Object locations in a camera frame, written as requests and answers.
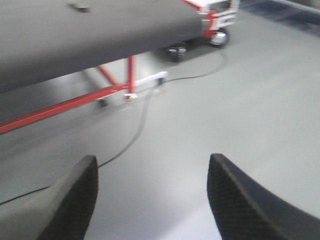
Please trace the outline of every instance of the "red metal frame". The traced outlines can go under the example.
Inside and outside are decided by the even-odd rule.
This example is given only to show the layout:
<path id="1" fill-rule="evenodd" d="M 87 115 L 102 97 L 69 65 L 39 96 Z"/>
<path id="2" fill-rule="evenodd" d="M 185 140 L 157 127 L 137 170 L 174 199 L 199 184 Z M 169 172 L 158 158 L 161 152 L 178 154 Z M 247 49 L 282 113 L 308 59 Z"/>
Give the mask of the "red metal frame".
<path id="1" fill-rule="evenodd" d="M 34 123 L 44 118 L 59 114 L 69 109 L 78 107 L 80 105 L 92 102 L 96 99 L 106 97 L 110 94 L 116 93 L 121 90 L 128 89 L 130 94 L 134 93 L 134 57 L 128 57 L 128 79 L 125 83 L 118 83 L 118 81 L 106 70 L 102 65 L 97 66 L 97 69 L 106 77 L 112 86 L 104 87 L 96 91 L 63 101 L 31 113 L 4 121 L 0 123 L 0 134 L 23 127 L 25 125 Z"/>
<path id="2" fill-rule="evenodd" d="M 201 12 L 203 11 L 202 8 L 203 6 L 190 1 L 190 0 L 182 0 L 183 2 L 185 2 L 186 4 L 190 5 L 191 7 L 193 7 L 194 9 L 196 9 L 197 11 Z M 217 13 L 216 11 L 210 10 L 208 12 L 206 12 L 206 18 L 208 20 L 208 24 L 206 26 L 206 29 L 204 31 L 204 33 L 202 34 L 202 36 L 204 38 L 211 38 L 212 35 L 216 32 L 215 30 L 211 30 L 212 25 L 214 24 L 214 20 L 217 18 Z"/>
<path id="3" fill-rule="evenodd" d="M 196 4 L 193 1 L 189 1 L 189 0 L 182 0 L 182 1 L 184 1 L 186 4 L 190 5 L 191 7 L 195 8 L 197 11 L 200 11 L 202 8 L 200 5 Z"/>

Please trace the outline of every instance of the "caster wheel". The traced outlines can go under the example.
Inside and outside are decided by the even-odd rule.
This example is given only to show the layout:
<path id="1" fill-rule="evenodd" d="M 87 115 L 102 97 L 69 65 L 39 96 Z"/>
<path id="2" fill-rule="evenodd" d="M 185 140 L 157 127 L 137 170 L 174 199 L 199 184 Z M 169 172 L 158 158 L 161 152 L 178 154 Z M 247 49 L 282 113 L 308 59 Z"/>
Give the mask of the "caster wheel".
<path id="1" fill-rule="evenodd" d="M 229 38 L 229 32 L 224 28 L 220 28 L 209 38 L 208 44 L 214 48 L 223 48 L 229 42 Z"/>
<path id="2" fill-rule="evenodd" d="M 159 78 L 158 80 L 157 80 L 157 82 L 158 82 L 158 85 L 162 85 L 162 84 L 164 84 L 164 82 L 165 82 L 165 79 L 162 77 L 162 78 Z"/>
<path id="3" fill-rule="evenodd" d="M 178 63 L 187 52 L 187 46 L 184 42 L 179 42 L 168 48 L 168 52 L 173 62 Z"/>
<path id="4" fill-rule="evenodd" d="M 105 108 L 106 106 L 108 106 L 108 102 L 105 99 L 99 99 L 98 102 L 101 108 Z"/>

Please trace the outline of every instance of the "floor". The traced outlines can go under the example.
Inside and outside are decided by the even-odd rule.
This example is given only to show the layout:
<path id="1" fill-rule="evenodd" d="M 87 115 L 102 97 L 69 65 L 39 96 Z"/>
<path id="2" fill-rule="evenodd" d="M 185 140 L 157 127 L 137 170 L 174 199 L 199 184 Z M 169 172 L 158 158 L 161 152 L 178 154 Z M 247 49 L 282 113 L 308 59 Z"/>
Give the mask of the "floor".
<path id="1" fill-rule="evenodd" d="M 136 57 L 137 78 L 168 71 L 141 136 L 99 169 L 86 240 L 221 239 L 206 193 L 211 153 L 320 218 L 320 38 L 248 10 L 225 49 L 191 49 L 180 63 L 157 50 Z M 124 60 L 108 64 L 124 78 Z M 95 69 L 0 96 L 1 121 L 105 86 Z M 154 83 L 125 102 L 91 102 L 0 136 L 0 202 L 52 184 L 85 155 L 103 163 L 128 144 Z M 19 205 L 32 195 L 0 207 Z"/>

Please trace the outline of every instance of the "white and red truck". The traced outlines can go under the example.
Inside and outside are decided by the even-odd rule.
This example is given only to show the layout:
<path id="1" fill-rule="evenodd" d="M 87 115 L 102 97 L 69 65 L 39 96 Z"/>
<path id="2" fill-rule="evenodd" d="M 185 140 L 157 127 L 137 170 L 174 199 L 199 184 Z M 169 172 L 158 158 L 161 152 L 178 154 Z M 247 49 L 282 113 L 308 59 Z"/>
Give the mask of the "white and red truck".
<path id="1" fill-rule="evenodd" d="M 235 23 L 240 0 L 182 0 L 202 17 L 202 37 L 212 47 L 223 47 L 229 41 L 226 27 Z M 173 60 L 178 61 L 187 52 L 185 42 L 168 48 Z"/>

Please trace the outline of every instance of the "wire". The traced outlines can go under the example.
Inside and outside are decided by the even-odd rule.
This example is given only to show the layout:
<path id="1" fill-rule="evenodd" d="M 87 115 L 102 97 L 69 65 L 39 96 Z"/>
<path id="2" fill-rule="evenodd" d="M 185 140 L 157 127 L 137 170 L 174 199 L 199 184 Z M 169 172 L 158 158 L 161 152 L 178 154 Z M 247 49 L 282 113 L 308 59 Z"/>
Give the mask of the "wire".
<path id="1" fill-rule="evenodd" d="M 45 186 L 45 187 L 42 187 L 42 188 L 38 188 L 37 190 L 29 191 L 29 192 L 27 192 L 27 193 L 21 194 L 21 195 L 19 195 L 19 196 L 16 196 L 16 197 L 14 197 L 14 198 L 9 199 L 9 200 L 0 202 L 0 206 L 3 205 L 3 204 L 7 204 L 7 203 L 9 203 L 9 202 L 11 202 L 11 201 L 13 201 L 13 200 L 16 200 L 16 199 L 22 198 L 22 197 L 24 197 L 24 196 L 27 196 L 27 195 L 29 195 L 29 194 L 33 194 L 33 193 L 39 192 L 39 191 L 41 191 L 41 190 L 47 189 L 47 188 L 49 188 L 49 187 L 50 187 L 50 186 Z"/>
<path id="2" fill-rule="evenodd" d="M 173 78 L 173 79 L 170 79 L 170 80 L 167 80 L 167 81 L 164 81 L 163 84 L 167 84 L 167 83 L 172 83 L 172 82 L 175 82 L 175 81 L 179 81 L 179 80 L 187 80 L 187 79 L 197 79 L 197 78 L 204 78 L 204 77 L 207 77 L 207 76 L 211 76 L 219 71 L 221 71 L 222 69 L 224 69 L 228 62 L 229 62 L 229 59 L 228 59 L 228 56 L 226 55 L 226 53 L 219 48 L 219 53 L 222 57 L 222 61 L 220 62 L 220 64 L 218 65 L 218 67 L 216 67 L 215 69 L 213 70 L 210 70 L 204 74 L 200 74 L 200 75 L 196 75 L 196 76 L 187 76 L 187 77 L 179 77 L 179 78 Z M 150 99 L 152 98 L 155 90 L 161 85 L 156 85 L 154 87 L 152 87 L 147 95 L 145 96 L 144 100 L 143 100 L 143 106 L 142 106 L 142 111 L 141 111 L 141 117 L 140 117 L 140 123 L 139 123 L 139 127 L 136 131 L 136 133 L 134 134 L 134 136 L 132 137 L 132 139 L 130 140 L 130 142 L 119 152 L 117 153 L 114 157 L 110 158 L 108 161 L 105 161 L 103 163 L 101 163 L 98 168 L 101 168 L 103 166 L 105 166 L 106 164 L 109 164 L 111 163 L 112 161 L 116 160 L 117 158 L 119 158 L 122 154 L 124 154 L 138 139 L 139 137 L 141 136 L 141 134 L 143 133 L 144 129 L 145 129 L 145 126 L 146 126 L 146 122 L 147 122 L 147 116 L 148 116 L 148 110 L 149 110 L 149 105 L 150 105 Z M 3 202 L 0 202 L 0 206 L 1 205 L 4 205 L 4 204 L 7 204 L 13 200 L 16 200 L 16 199 L 19 199 L 19 198 L 22 198 L 24 196 L 27 196 L 27 195 L 30 195 L 30 194 L 33 194 L 33 193 L 36 193 L 36 192 L 39 192 L 41 190 L 44 190 L 44 189 L 47 189 L 49 188 L 50 186 L 45 186 L 45 187 L 42 187 L 42 188 L 38 188 L 36 190 L 33 190 L 33 191 L 29 191 L 27 193 L 24 193 L 24 194 L 21 194 L 19 196 L 16 196 L 16 197 L 13 197 L 11 199 L 8 199 L 6 201 L 3 201 Z"/>

